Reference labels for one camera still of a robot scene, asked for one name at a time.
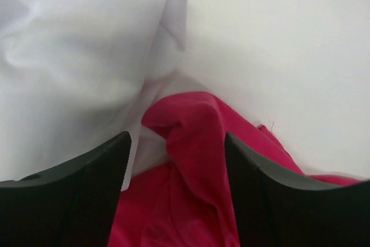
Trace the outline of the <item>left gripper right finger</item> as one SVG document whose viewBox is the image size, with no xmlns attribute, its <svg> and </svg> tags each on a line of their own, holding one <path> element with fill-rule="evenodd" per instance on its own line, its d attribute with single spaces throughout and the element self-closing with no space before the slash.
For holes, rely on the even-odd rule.
<svg viewBox="0 0 370 247">
<path fill-rule="evenodd" d="M 369 182 L 340 187 L 297 174 L 233 134 L 225 162 L 241 246 L 368 246 Z"/>
</svg>

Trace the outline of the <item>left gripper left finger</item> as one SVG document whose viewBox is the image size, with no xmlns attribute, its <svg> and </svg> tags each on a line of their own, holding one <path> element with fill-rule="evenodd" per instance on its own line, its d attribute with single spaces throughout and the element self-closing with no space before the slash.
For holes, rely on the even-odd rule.
<svg viewBox="0 0 370 247">
<path fill-rule="evenodd" d="M 125 131 L 55 167 L 1 182 L 1 246 L 107 246 L 130 148 Z"/>
</svg>

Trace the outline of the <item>bright red t shirt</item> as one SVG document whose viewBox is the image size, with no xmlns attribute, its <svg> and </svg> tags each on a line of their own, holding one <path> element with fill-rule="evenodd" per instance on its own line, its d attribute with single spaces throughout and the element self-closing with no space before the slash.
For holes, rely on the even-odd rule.
<svg viewBox="0 0 370 247">
<path fill-rule="evenodd" d="M 225 162 L 233 134 L 260 155 L 305 175 L 277 139 L 209 93 L 182 93 L 151 106 L 142 123 L 166 141 L 170 160 L 122 192 L 109 246 L 241 246 Z M 340 187 L 360 181 L 307 176 Z"/>
</svg>

